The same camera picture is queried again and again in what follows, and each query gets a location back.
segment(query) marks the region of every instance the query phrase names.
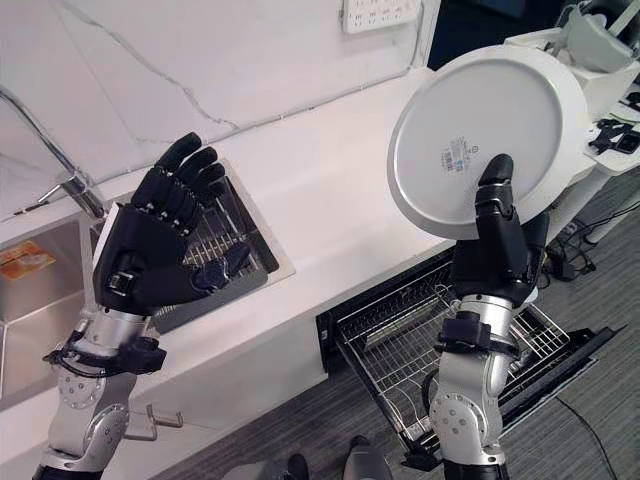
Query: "wire dish rack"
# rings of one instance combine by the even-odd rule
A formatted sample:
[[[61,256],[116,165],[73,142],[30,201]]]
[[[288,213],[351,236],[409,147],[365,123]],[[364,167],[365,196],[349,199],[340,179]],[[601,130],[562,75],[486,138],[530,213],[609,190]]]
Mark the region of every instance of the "wire dish rack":
[[[434,350],[445,316],[459,306],[447,262],[337,321],[338,344],[406,444],[437,444],[422,401],[422,382],[438,368]],[[570,337],[537,307],[515,315],[511,335],[521,350],[500,397],[507,401],[543,373]]]
[[[261,287],[267,283],[268,274],[278,268],[277,263],[275,266],[265,265],[263,258],[265,254],[270,254],[266,251],[266,243],[240,204],[231,183],[228,179],[224,182],[225,192],[213,201],[190,236],[184,263],[203,265],[219,259],[232,245],[242,241],[251,247],[247,264],[231,279],[229,285],[215,295],[184,305],[162,307],[152,319],[153,326],[159,333],[173,330]]]

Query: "shoe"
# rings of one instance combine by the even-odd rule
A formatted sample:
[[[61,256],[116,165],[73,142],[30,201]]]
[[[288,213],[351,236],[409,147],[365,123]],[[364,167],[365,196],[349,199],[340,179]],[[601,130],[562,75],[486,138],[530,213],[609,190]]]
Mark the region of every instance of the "shoe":
[[[353,437],[353,439],[351,439],[351,450],[353,450],[355,447],[369,447],[369,446],[371,446],[371,442],[367,437],[364,437],[362,435],[357,435]]]
[[[309,466],[299,453],[291,455],[289,462],[287,462],[287,468],[295,480],[309,480]]]

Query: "power strip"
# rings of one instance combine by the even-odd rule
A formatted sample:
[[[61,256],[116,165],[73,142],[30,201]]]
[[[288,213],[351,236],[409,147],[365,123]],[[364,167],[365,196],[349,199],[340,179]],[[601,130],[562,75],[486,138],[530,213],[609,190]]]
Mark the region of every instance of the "power strip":
[[[344,31],[359,33],[410,22],[418,17],[420,1],[344,0]]]

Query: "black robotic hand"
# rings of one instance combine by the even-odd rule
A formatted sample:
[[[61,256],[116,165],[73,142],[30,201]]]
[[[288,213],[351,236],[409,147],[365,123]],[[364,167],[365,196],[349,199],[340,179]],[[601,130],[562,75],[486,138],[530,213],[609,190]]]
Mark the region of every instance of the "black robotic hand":
[[[520,225],[513,206],[509,155],[494,157],[478,182],[478,240],[456,243],[452,280],[459,298],[483,294],[519,307],[533,292],[544,257],[549,216],[539,214]]]
[[[131,202],[119,206],[110,228],[107,221],[103,235],[108,237],[93,274],[100,305],[151,315],[160,306],[209,295],[244,265],[250,253],[244,243],[203,267],[183,264],[189,235],[209,202],[224,192],[224,167],[213,148],[197,151],[201,146],[195,133],[176,141],[146,174]]]

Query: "faucet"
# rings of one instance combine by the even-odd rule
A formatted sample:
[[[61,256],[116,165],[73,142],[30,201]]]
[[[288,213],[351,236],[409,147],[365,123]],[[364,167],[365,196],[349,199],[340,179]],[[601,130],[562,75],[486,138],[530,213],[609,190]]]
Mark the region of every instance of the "faucet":
[[[26,211],[46,205],[48,198],[58,190],[62,189],[94,219],[101,219],[105,216],[105,208],[100,195],[95,189],[95,182],[92,178],[76,166],[69,157],[56,145],[49,132],[29,111],[24,103],[18,99],[11,91],[0,85],[0,100],[6,102],[22,121],[31,129],[36,137],[42,141],[47,150],[60,162],[66,172],[60,177],[58,185],[54,186],[47,193],[42,195],[34,205],[28,207]]]

